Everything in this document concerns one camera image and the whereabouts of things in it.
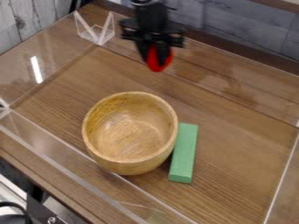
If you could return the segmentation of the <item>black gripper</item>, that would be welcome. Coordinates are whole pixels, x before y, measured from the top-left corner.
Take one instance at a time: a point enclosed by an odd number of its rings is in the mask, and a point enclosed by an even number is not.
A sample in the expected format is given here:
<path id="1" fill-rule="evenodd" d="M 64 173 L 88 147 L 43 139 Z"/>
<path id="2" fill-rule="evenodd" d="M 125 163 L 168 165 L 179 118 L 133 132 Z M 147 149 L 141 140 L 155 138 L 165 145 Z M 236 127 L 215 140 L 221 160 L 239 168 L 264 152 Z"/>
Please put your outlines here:
<path id="1" fill-rule="evenodd" d="M 159 66 L 165 64 L 171 54 L 169 46 L 184 47 L 185 30 L 169 22 L 165 23 L 165 26 L 159 31 L 147 30 L 139 25 L 133 18 L 120 19 L 119 26 L 121 28 L 121 39 L 135 41 L 135 46 L 143 61 L 147 61 L 147 54 L 149 49 L 148 42 L 159 42 L 156 44 Z"/>

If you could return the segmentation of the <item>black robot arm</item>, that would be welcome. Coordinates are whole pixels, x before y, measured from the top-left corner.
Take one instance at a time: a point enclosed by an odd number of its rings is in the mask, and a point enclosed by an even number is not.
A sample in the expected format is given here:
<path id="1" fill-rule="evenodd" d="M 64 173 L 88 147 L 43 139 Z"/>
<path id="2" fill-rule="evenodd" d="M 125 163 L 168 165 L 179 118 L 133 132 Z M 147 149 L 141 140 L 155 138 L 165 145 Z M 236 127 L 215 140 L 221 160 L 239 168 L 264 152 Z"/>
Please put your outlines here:
<path id="1" fill-rule="evenodd" d="M 119 21 L 121 39 L 135 43 L 143 62 L 153 72 L 172 63 L 173 47 L 184 47 L 184 29 L 172 25 L 165 0 L 131 0 L 133 16 Z"/>

